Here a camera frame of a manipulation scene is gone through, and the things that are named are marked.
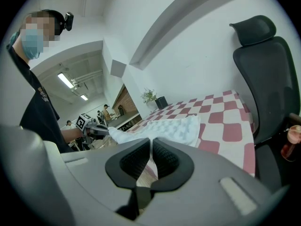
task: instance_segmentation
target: pink and white checkered fabric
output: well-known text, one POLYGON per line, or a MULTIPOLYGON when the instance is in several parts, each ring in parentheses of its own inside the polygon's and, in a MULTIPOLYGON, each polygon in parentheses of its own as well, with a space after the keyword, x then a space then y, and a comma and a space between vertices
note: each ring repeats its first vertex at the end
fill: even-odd
POLYGON ((193 114, 201 117, 195 147, 219 154, 254 176, 253 119, 249 109, 234 90, 181 101, 163 110, 157 109, 128 132, 138 131, 149 121, 184 118, 193 114))

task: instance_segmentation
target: brick wall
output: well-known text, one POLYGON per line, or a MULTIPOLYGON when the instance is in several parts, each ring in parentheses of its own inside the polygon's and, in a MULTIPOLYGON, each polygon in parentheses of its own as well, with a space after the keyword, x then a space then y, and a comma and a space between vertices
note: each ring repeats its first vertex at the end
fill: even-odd
POLYGON ((118 106, 122 105, 124 113, 129 113, 132 111, 138 111, 135 104, 133 103, 130 94, 128 93, 126 87, 122 90, 121 94, 119 95, 113 109, 116 113, 119 113, 118 106))

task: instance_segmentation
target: fluorescent light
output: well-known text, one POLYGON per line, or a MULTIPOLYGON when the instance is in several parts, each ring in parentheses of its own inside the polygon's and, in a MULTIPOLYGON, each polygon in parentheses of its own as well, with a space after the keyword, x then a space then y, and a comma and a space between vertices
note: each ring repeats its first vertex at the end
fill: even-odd
POLYGON ((57 75, 61 80, 62 82, 64 82, 69 88, 73 88, 73 85, 70 83, 70 81, 66 78, 66 76, 64 76, 63 73, 59 73, 57 75))
POLYGON ((88 98, 87 97, 85 97, 85 96, 81 96, 84 100, 88 100, 88 98))

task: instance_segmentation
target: face mask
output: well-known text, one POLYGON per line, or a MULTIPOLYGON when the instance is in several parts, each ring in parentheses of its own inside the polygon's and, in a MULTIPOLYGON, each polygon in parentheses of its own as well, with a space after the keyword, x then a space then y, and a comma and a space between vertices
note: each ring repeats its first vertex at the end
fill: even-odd
POLYGON ((38 58, 43 52, 42 29, 25 29, 21 39, 23 51, 28 59, 38 58))

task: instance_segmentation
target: potted plant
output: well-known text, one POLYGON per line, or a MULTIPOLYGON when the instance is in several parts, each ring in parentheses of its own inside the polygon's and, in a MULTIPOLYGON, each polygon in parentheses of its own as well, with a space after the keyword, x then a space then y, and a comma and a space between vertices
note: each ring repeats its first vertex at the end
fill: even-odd
POLYGON ((165 97, 157 98, 157 94, 154 94, 155 90, 145 89, 145 92, 141 95, 143 102, 147 104, 151 111, 154 111, 157 107, 163 109, 168 106, 165 97))

